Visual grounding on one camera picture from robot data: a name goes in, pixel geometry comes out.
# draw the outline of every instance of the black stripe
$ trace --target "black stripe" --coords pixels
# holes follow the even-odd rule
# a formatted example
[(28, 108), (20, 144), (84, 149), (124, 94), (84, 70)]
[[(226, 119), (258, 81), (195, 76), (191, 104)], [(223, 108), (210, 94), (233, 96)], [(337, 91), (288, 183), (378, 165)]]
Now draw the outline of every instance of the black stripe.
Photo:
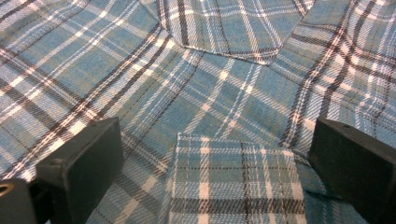
[(294, 7), (297, 9), (298, 14), (300, 14), (300, 17), (302, 18), (305, 15), (305, 13), (300, 11), (299, 5), (301, 4), (301, 2), (299, 0), (291, 0), (291, 2), (294, 4)]
[[(360, 48), (357, 47), (357, 46), (348, 46), (348, 47), (351, 48), (351, 49), (354, 49), (354, 50), (360, 49)], [(284, 49), (287, 49), (288, 51), (293, 52), (293, 53), (295, 53), (295, 54), (297, 54), (297, 55), (299, 55), (299, 56), (301, 56), (301, 57), (305, 57), (305, 58), (310, 59), (310, 60), (315, 60), (315, 59), (313, 59), (313, 58), (307, 57), (306, 55), (300, 54), (300, 52), (297, 52), (295, 49), (289, 49), (289, 48), (287, 48), (287, 47), (285, 47)], [(338, 51), (338, 50), (339, 50), (339, 47), (338, 47), (338, 46), (334, 47), (334, 50), (337, 50), (337, 51)], [(368, 56), (368, 55), (360, 55), (359, 58), (360, 58), (360, 59), (363, 59), (363, 60), (367, 60), (367, 61), (376, 61), (376, 62), (378, 63), (378, 66), (380, 66), (380, 65), (385, 65), (385, 66), (392, 67), (394, 64), (396, 64), (396, 61), (393, 62), (391, 59), (389, 59), (389, 58), (386, 57), (386, 56), (382, 56), (382, 55), (376, 55), (376, 56), (382, 57), (382, 58), (384, 58), (384, 59), (376, 59), (375, 56)], [(373, 70), (372, 70), (371, 68), (368, 68), (368, 67), (363, 66), (363, 65), (350, 64), (349, 67), (354, 68), (356, 71), (361, 72), (361, 73), (363, 73), (363, 74), (370, 74), (370, 73), (373, 72)], [(372, 76), (373, 76), (373, 77), (380, 78), (380, 79), (385, 80), (385, 81), (388, 80), (388, 75), (386, 75), (386, 74), (384, 74), (384, 73), (382, 73), (382, 72), (380, 72), (380, 71), (376, 71), (375, 73), (372, 74)], [(393, 79), (393, 80), (390, 81), (390, 83), (391, 83), (391, 84), (396, 84), (396, 80)]]
[[(2, 174), (0, 174), (0, 179), (3, 179), (6, 175), (8, 175), (10, 172), (12, 172), (14, 166), (16, 166), (17, 164), (19, 164), (22, 160), (25, 160), (31, 153), (34, 153), (32, 157), (36, 157), (39, 153), (41, 153), (46, 146), (49, 144), (47, 143), (46, 146), (43, 146), (41, 148), (39, 148), (37, 151), (32, 152), (32, 150), (40, 143), (42, 142), (47, 136), (48, 134), (54, 132), (55, 130), (61, 128), (58, 131), (58, 135), (59, 133), (63, 133), (67, 130), (67, 127), (61, 127), (61, 123), (68, 117), (69, 114), (74, 113), (77, 108), (83, 104), (86, 99), (94, 92), (96, 91), (96, 89), (103, 83), (105, 82), (107, 79), (109, 79), (110, 77), (112, 77), (114, 75), (114, 73), (123, 65), (125, 64), (131, 57), (133, 57), (134, 55), (136, 57), (139, 57), (139, 55), (136, 55), (136, 53), (138, 52), (139, 49), (141, 49), (146, 42), (149, 41), (149, 37), (152, 36), (152, 34), (158, 30), (159, 28), (159, 24), (157, 23), (152, 29), (151, 31), (148, 33), (148, 35), (146, 36), (146, 38), (140, 43), (140, 45), (135, 48), (131, 54), (129, 54), (121, 63), (119, 63), (116, 68), (112, 71), (112, 73), (109, 73), (106, 77), (104, 77), (100, 82), (98, 82), (94, 88), (92, 88), (86, 95), (84, 98), (80, 99), (78, 101), (78, 103), (69, 111), (69, 113), (67, 115), (65, 115), (63, 118), (61, 118), (58, 122), (56, 122), (50, 129), (48, 132), (46, 132), (45, 134), (43, 134), (39, 139), (37, 139), (37, 141), (35, 142), (34, 145), (32, 145), (28, 150), (26, 150), (15, 162), (12, 163), (12, 165), (10, 167), (8, 167)], [(106, 89), (111, 85), (111, 83), (113, 82), (109, 82), (106, 84), (106, 86), (98, 93), (98, 94), (102, 94), (104, 91), (106, 91)], [(88, 102), (87, 107), (89, 107), (91, 105), (92, 102)], [(76, 117), (81, 116), (84, 113), (84, 111), (80, 111), (76, 114)], [(26, 162), (26, 164), (19, 170), (16, 172), (15, 175), (19, 175), (22, 171), (25, 170), (25, 166), (30, 164), (31, 161)]]
[(33, 3), (35, 0), (27, 0), (26, 2), (24, 2), (23, 4), (13, 8), (12, 10), (10, 10), (8, 13), (4, 14), (1, 18), (0, 18), (0, 23), (2, 23), (6, 18), (8, 18), (9, 16), (11, 16), (14, 13), (17, 13), (19, 11), (21, 11), (22, 9), (24, 9), (25, 7), (29, 6), (31, 3)]
[[(14, 62), (12, 60), (12, 61), (8, 62), (7, 65), (12, 67), (16, 72), (21, 73), (21, 76), (23, 77), (23, 79), (26, 82), (31, 83), (36, 88), (38, 88), (38, 89), (42, 90), (43, 92), (45, 92), (46, 95), (51, 96), (53, 99), (56, 99), (56, 101), (58, 101), (61, 105), (64, 105), (65, 107), (71, 107), (72, 106), (67, 101), (66, 97), (62, 96), (59, 92), (57, 92), (53, 88), (54, 86), (56, 86), (60, 90), (62, 90), (65, 93), (67, 93), (68, 97), (72, 98), (73, 100), (75, 100), (75, 101), (79, 100), (79, 97), (75, 93), (70, 91), (63, 83), (61, 83), (57, 79), (53, 78), (52, 76), (50, 76), (50, 74), (44, 72), (40, 68), (35, 68), (35, 73), (38, 73), (41, 76), (42, 79), (46, 78), (47, 81), (52, 82), (50, 86), (45, 85), (45, 83), (41, 82), (41, 80), (39, 78), (27, 74), (26, 71), (22, 67), (29, 68), (29, 67), (34, 67), (34, 65), (32, 63), (28, 62), (27, 60), (23, 59), (22, 57), (15, 56), (14, 58), (18, 58), (19, 62), (16, 63), (16, 62)], [(10, 89), (11, 89), (11, 87), (9, 86), (9, 84), (7, 84), (4, 87), (0, 87), (0, 90), (2, 90), (3, 92), (7, 92)]]
[(0, 2), (0, 7), (2, 7), (3, 5), (9, 3), (11, 0), (4, 0), (2, 2)]
[[(169, 41), (169, 36), (165, 38), (163, 41), (163, 44), (160, 46), (160, 48), (154, 53), (154, 55), (150, 58), (147, 64), (143, 66), (142, 69), (137, 71), (137, 73), (127, 82), (127, 84), (119, 91), (117, 94), (108, 102), (108, 104), (102, 108), (102, 110), (98, 113), (99, 117), (102, 117), (120, 98), (127, 92), (131, 87), (136, 83), (136, 81), (143, 76), (143, 74), (151, 67), (153, 63), (158, 59), (158, 57), (163, 53), (163, 50), (166, 47), (166, 44)], [(152, 42), (155, 42), (158, 39), (158, 36), (155, 37), (155, 39)], [(138, 61), (140, 58), (135, 58), (132, 60), (128, 66), (125, 66), (122, 71), (120, 72), (123, 74), (125, 71), (127, 71), (136, 61)]]
[(251, 193), (248, 187), (248, 165), (245, 159), (245, 144), (241, 143), (241, 163), (242, 163), (242, 178), (244, 179), (244, 210), (245, 210), (245, 223), (249, 223), (249, 211), (251, 208)]
[(125, 174), (121, 173), (118, 175), (114, 182), (128, 193), (129, 196), (137, 200), (139, 204), (143, 205), (147, 211), (157, 211), (159, 209), (161, 205), (160, 202), (149, 193), (142, 190), (138, 184)]
[[(1, 60), (0, 61), (0, 66), (2, 66), (5, 63), (8, 63), (9, 61), (11, 61), (14, 57), (20, 55), (22, 52), (24, 52), (25, 50), (29, 49), (30, 47), (33, 46), (33, 44), (35, 44), (36, 42), (38, 42), (41, 38), (43, 38), (45, 35), (49, 34), (51, 31), (53, 31), (54, 29), (58, 28), (61, 24), (63, 24), (65, 21), (71, 19), (72, 17), (76, 16), (79, 12), (81, 12), (89, 3), (91, 2), (91, 0), (88, 0), (87, 4), (84, 7), (75, 7), (76, 9), (78, 9), (76, 12), (74, 12), (73, 10), (67, 10), (67, 12), (70, 12), (69, 14), (64, 14), (64, 16), (60, 17), (60, 20), (62, 21), (61, 23), (57, 24), (54, 22), (51, 22), (49, 24), (49, 29), (45, 31), (45, 33), (43, 35), (41, 35), (38, 39), (36, 39), (35, 41), (32, 41), (31, 43), (25, 45), (23, 47), (23, 49), (21, 49), (19, 52), (14, 52), (12, 53), (12, 57), (6, 60)], [(7, 47), (0, 45), (1, 49), (7, 49)]]
[[(198, 214), (199, 199), (192, 198), (174, 198), (172, 201), (172, 212), (185, 214)], [(226, 214), (226, 215), (244, 215), (246, 213), (245, 199), (208, 199), (206, 212), (208, 214)], [(250, 214), (304, 214), (304, 201), (295, 199), (268, 199), (268, 198), (250, 198)]]
[(386, 84), (386, 92), (385, 92), (385, 99), (384, 99), (384, 104), (381, 106), (379, 109), (378, 113), (374, 116), (374, 137), (376, 138), (376, 126), (378, 124), (378, 119), (381, 116), (381, 114), (384, 112), (385, 108), (387, 107), (388, 100), (389, 100), (389, 91), (390, 91), (390, 83), (393, 83), (392, 80), (394, 81), (395, 78), (393, 78), (392, 74), (388, 75), (388, 80)]
[(155, 115), (155, 120), (154, 122), (148, 127), (148, 129), (142, 134), (141, 138), (143, 139), (148, 133), (149, 131), (152, 129), (152, 127), (155, 126), (155, 124), (158, 122), (158, 120), (163, 116), (163, 114), (165, 113), (165, 111), (169, 108), (169, 106), (176, 100), (176, 98), (180, 95), (180, 93), (184, 90), (184, 88), (187, 86), (187, 84), (190, 82), (190, 80), (192, 79), (192, 77), (194, 76), (199, 63), (201, 62), (202, 58), (204, 57), (204, 53), (202, 53), (202, 55), (200, 56), (200, 58), (198, 59), (197, 64), (195, 64), (193, 66), (193, 71), (192, 73), (184, 80), (184, 82), (182, 83), (182, 86), (177, 90), (177, 92), (175, 93), (175, 95), (172, 97), (172, 100), (169, 102), (168, 105), (166, 105), (163, 109), (163, 111), (161, 111), (161, 113), (159, 113), (158, 115)]
[[(8, 83), (0, 77), (0, 87), (4, 87), (7, 85)], [(5, 95), (15, 102), (20, 100), (24, 101), (25, 105), (22, 108), (27, 113), (32, 115), (32, 117), (40, 121), (40, 123), (42, 123), (46, 128), (50, 129), (56, 123), (56, 121), (46, 111), (41, 109), (38, 105), (33, 103), (15, 88), (9, 87), (8, 91), (5, 92)]]
[[(364, 13), (370, 14), (374, 5), (375, 5), (374, 2), (370, 2), (369, 5), (367, 6), (367, 8), (364, 10)], [(358, 44), (359, 34), (361, 33), (361, 27), (363, 26), (364, 21), (365, 21), (364, 17), (359, 17), (359, 20), (356, 23), (355, 30), (354, 30), (355, 35), (352, 40), (352, 48), (350, 49), (349, 53), (346, 56), (344, 65), (343, 65), (340, 73), (335, 78), (335, 81), (326, 89), (326, 91), (324, 93), (324, 98), (323, 98), (323, 101), (321, 103), (320, 110), (319, 110), (320, 111), (319, 115), (321, 117), (326, 118), (328, 116), (332, 95), (340, 87), (341, 83), (344, 81), (344, 79), (346, 78), (346, 76), (348, 74), (347, 70), (348, 70), (349, 65), (351, 64), (351, 57), (355, 53), (355, 48), (353, 48), (353, 46), (356, 46)]]
[[(358, 4), (358, 2), (354, 2), (351, 7), (354, 7), (357, 4)], [(334, 49), (334, 48), (336, 48), (336, 46), (332, 45), (332, 42), (334, 41), (334, 39), (337, 36), (339, 36), (339, 33), (340, 33), (339, 30), (341, 30), (343, 28), (342, 25), (343, 25), (344, 21), (346, 20), (347, 12), (348, 12), (348, 10), (351, 7), (346, 7), (345, 8), (344, 15), (342, 16), (340, 22), (338, 23), (337, 28), (334, 31), (332, 38), (326, 44), (326, 49)], [(311, 98), (312, 90), (313, 90), (315, 84), (319, 81), (319, 78), (321, 77), (321, 74), (322, 74), (323, 70), (328, 67), (328, 64), (330, 62), (329, 60), (326, 61), (326, 62), (323, 62), (323, 60), (324, 60), (324, 55), (323, 55), (323, 57), (321, 59), (316, 60), (315, 64), (312, 66), (310, 71), (305, 75), (304, 79), (302, 80), (301, 84), (299, 85), (299, 89), (297, 90), (296, 97), (294, 98), (293, 106), (291, 107), (291, 111), (289, 113), (289, 120), (288, 120), (287, 128), (286, 128), (285, 132), (283, 132), (283, 135), (282, 135), (282, 137), (281, 137), (281, 139), (279, 141), (279, 145), (280, 146), (283, 146), (286, 143), (286, 140), (288, 139), (288, 135), (291, 132), (291, 126), (294, 123), (293, 117), (294, 117), (294, 114), (298, 113), (297, 106), (300, 105), (299, 102), (301, 100), (302, 91), (308, 91), (308, 93), (305, 95), (305, 98), (303, 99), (303, 102), (302, 102), (303, 106), (302, 106), (302, 109), (300, 111), (301, 116), (299, 117), (299, 119), (296, 122), (296, 131), (295, 131), (295, 134), (291, 137), (289, 148), (293, 148), (293, 147), (296, 146), (297, 141), (298, 141), (298, 139), (300, 137), (301, 129), (303, 127), (304, 114), (306, 112), (306, 109), (307, 109), (307, 106), (308, 106), (308, 102), (309, 102), (309, 100)], [(312, 81), (309, 83), (308, 88), (305, 90), (304, 89), (304, 83), (308, 79), (311, 78), (312, 73), (314, 73), (316, 71), (317, 67), (321, 66), (323, 63), (325, 63), (325, 64), (322, 66), (320, 71), (318, 71), (319, 75), (317, 75), (316, 77), (314, 77), (312, 79)]]
[(223, 27), (222, 22), (221, 22), (221, 16), (220, 16), (218, 0), (215, 0), (215, 10), (216, 10), (216, 13), (217, 13), (217, 18), (219, 19), (219, 27), (220, 27), (220, 30), (221, 30), (221, 35), (222, 35), (223, 40), (225, 41), (225, 43), (227, 45), (227, 52), (224, 52), (224, 53), (229, 53), (231, 49), (230, 49), (230, 45), (228, 44), (228, 40), (227, 40), (227, 37), (226, 37), (225, 32), (224, 32), (224, 27)]
[(190, 43), (183, 0), (177, 0), (177, 6), (180, 19), (181, 41), (183, 45), (188, 46)]

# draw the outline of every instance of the plaid shirt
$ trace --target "plaid shirt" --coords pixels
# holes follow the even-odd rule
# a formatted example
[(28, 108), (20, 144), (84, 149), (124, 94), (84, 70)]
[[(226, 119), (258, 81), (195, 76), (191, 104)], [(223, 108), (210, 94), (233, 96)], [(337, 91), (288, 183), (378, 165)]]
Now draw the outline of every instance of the plaid shirt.
[(306, 160), (315, 120), (396, 147), (391, 0), (1, 0), (0, 178), (119, 117), (89, 223), (364, 223)]

